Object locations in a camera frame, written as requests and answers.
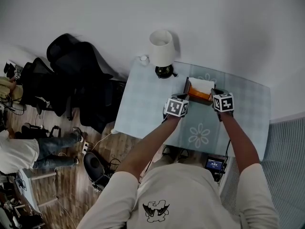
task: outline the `cardboard box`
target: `cardboard box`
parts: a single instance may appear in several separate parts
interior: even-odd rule
[[[189,95],[189,101],[193,101],[193,102],[196,102],[199,104],[204,104],[204,105],[212,105],[212,103],[213,103],[213,98],[212,98],[211,94],[209,94],[209,95],[204,94],[204,93],[201,93],[201,92],[193,89],[192,84],[188,77],[186,78],[183,93]]]

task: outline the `person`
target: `person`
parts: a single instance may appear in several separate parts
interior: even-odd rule
[[[0,76],[0,99],[4,102],[19,103],[23,95],[23,88],[17,85],[15,77]]]
[[[73,132],[64,137],[41,139],[15,139],[13,129],[9,128],[0,132],[0,171],[10,174],[23,168],[74,166],[79,163],[77,158],[55,154],[83,140],[78,127],[74,127]]]
[[[165,151],[169,155],[155,162],[139,185],[140,174],[178,125],[180,118],[171,116],[133,147],[78,229],[278,228],[278,215],[254,145],[232,115],[218,114],[240,172],[239,216],[222,206],[210,171],[190,162],[173,164]]]

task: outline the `white lampshade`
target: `white lampshade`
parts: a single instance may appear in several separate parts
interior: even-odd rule
[[[153,32],[150,37],[149,60],[155,66],[166,67],[175,59],[173,37],[166,30]]]

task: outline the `power strip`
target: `power strip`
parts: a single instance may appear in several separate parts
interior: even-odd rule
[[[85,141],[81,152],[85,155],[87,152],[90,152],[91,150],[92,150],[91,144]]]

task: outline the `table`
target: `table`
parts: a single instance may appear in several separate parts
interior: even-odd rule
[[[43,174],[43,175],[36,176],[29,169],[21,169],[18,172],[18,177],[22,181],[24,181],[24,183],[23,183],[24,187],[20,187],[18,185],[18,183],[16,184],[16,186],[18,188],[18,191],[20,192],[21,195],[23,195],[27,199],[28,203],[33,207],[33,209],[36,210],[39,213],[40,213],[39,208],[57,201],[58,198],[52,198],[49,201],[38,205],[37,202],[36,202],[34,193],[33,193],[33,188],[32,188],[31,181],[34,181],[34,180],[37,180],[37,179],[43,179],[43,178],[46,178],[46,177],[52,177],[52,176],[55,176],[55,175],[56,175],[56,172],[49,172],[49,173],[46,173],[46,174]]]
[[[182,93],[187,77],[214,81],[216,87],[234,94],[234,117],[263,159],[271,116],[270,89],[244,78],[196,65],[174,62],[177,77],[159,79],[155,67],[143,66],[139,58],[122,97],[114,130],[143,138],[163,120],[163,107],[172,94]],[[183,118],[165,144],[210,154],[225,155],[228,135],[211,106],[190,102]],[[232,147],[229,156],[234,156]]]

